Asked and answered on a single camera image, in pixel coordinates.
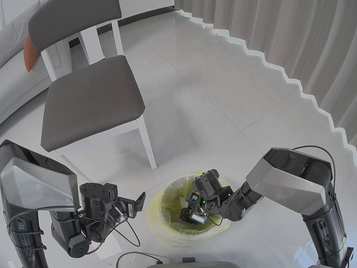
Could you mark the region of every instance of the white chair leg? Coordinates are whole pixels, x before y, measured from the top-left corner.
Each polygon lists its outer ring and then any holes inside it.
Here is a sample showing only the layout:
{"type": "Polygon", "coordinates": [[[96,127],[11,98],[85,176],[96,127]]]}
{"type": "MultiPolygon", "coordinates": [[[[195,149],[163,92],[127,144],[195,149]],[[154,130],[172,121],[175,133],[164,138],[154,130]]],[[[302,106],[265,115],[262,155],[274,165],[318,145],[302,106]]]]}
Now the white chair leg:
{"type": "Polygon", "coordinates": [[[141,115],[138,119],[136,119],[136,123],[137,123],[137,127],[139,128],[141,139],[142,139],[142,142],[144,143],[144,147],[146,150],[147,157],[149,158],[151,168],[156,169],[157,166],[156,166],[154,154],[152,152],[149,136],[147,134],[144,116],[141,115]]]}
{"type": "Polygon", "coordinates": [[[88,183],[94,183],[90,178],[88,178],[80,169],[78,169],[65,155],[60,155],[56,150],[56,152],[62,159],[62,162],[66,167],[68,167],[75,174],[82,176],[88,183]]]}
{"type": "Polygon", "coordinates": [[[90,65],[105,59],[100,46],[96,26],[80,31],[78,35],[84,54],[86,55],[90,65]]]}
{"type": "Polygon", "coordinates": [[[57,75],[55,69],[53,68],[52,61],[50,59],[50,55],[48,54],[47,49],[44,49],[41,52],[42,59],[45,63],[48,74],[50,75],[51,80],[54,82],[57,79],[57,75]]]}
{"type": "Polygon", "coordinates": [[[114,35],[114,41],[115,41],[115,46],[116,46],[116,52],[119,55],[123,55],[123,46],[121,44],[121,38],[120,38],[120,32],[119,32],[119,25],[118,25],[118,20],[112,20],[112,28],[113,28],[113,35],[114,35]]]}

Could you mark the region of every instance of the chair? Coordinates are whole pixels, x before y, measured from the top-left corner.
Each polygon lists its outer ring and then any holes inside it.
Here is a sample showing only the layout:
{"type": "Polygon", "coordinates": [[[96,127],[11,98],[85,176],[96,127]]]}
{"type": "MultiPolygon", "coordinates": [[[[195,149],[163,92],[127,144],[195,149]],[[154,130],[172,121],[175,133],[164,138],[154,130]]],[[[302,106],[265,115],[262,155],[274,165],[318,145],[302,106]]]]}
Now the chair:
{"type": "Polygon", "coordinates": [[[68,167],[91,181],[66,158],[105,138],[138,128],[152,169],[154,154],[147,134],[141,93],[121,45],[119,0],[50,0],[29,21],[33,47],[51,76],[42,123],[41,146],[56,151],[68,167]],[[111,21],[118,56],[102,59],[95,26],[111,21]],[[47,48],[74,33],[87,40],[83,46],[90,65],[57,79],[47,48]]]}

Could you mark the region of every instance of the yellow trash bag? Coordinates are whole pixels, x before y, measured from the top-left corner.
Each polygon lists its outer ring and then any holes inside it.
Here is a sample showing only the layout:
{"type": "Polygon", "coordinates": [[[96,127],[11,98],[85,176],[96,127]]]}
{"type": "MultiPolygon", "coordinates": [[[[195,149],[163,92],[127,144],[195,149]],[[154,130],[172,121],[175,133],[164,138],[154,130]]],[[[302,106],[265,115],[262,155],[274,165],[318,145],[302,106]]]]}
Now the yellow trash bag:
{"type": "MultiPolygon", "coordinates": [[[[146,218],[153,233],[172,247],[192,247],[202,243],[230,226],[230,221],[224,219],[220,226],[215,226],[210,220],[205,224],[190,224],[180,219],[181,208],[187,194],[193,192],[191,187],[195,177],[206,171],[195,171],[182,174],[171,180],[149,205],[146,218]]],[[[219,178],[222,186],[228,183],[219,178]]],[[[217,224],[221,217],[211,217],[217,224]]]]}

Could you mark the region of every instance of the sofa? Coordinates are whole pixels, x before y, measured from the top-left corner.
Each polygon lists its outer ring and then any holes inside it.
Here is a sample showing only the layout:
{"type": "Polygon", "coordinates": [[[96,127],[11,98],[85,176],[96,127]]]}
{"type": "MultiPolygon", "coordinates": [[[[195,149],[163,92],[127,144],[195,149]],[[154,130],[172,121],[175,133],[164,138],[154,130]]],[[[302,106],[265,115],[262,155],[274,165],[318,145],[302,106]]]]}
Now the sofa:
{"type": "MultiPolygon", "coordinates": [[[[41,1],[40,7],[47,1],[41,1]]],[[[58,77],[72,72],[67,39],[49,47],[48,52],[58,77]]],[[[15,54],[0,68],[0,124],[50,84],[51,79],[41,55],[28,72],[24,64],[24,50],[15,54]]]]}

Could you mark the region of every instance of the tiled floor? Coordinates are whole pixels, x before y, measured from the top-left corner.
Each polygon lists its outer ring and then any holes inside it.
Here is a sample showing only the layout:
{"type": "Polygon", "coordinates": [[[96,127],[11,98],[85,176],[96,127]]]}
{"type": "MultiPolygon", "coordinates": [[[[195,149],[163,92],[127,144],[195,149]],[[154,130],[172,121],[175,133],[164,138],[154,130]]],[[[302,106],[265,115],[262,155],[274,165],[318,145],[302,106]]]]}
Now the tiled floor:
{"type": "MultiPolygon", "coordinates": [[[[132,221],[141,247],[114,235],[124,252],[159,255],[165,263],[195,256],[198,261],[231,261],[241,268],[305,268],[316,252],[301,216],[268,199],[244,220],[207,242],[190,249],[172,248],[151,232],[146,212],[167,181],[184,172],[216,168],[233,188],[270,147],[320,145],[333,155],[336,191],[349,235],[357,246],[357,171],[342,136],[332,133],[326,116],[310,99],[300,97],[295,84],[263,59],[247,55],[244,46],[229,43],[210,25],[195,23],[181,11],[155,16],[120,28],[124,53],[135,74],[146,109],[145,122],[158,168],[151,170],[137,130],[83,148],[68,158],[90,178],[118,184],[119,194],[136,198],[147,192],[144,211],[132,221]]],[[[112,32],[100,35],[103,53],[114,56],[112,32]]],[[[80,46],[71,49],[73,68],[87,65],[80,46]]],[[[46,92],[20,108],[0,125],[0,141],[7,138],[56,158],[40,146],[46,92]]],[[[324,152],[305,152],[327,158],[324,152]]],[[[100,260],[97,254],[72,259],[50,234],[47,212],[40,213],[49,267],[108,267],[120,254],[100,260]]],[[[0,218],[0,267],[20,263],[0,218]]],[[[125,225],[121,230],[133,238],[125,225]]],[[[151,259],[123,258],[121,267],[145,268],[151,259]]],[[[350,267],[357,267],[356,261],[350,267]]]]}

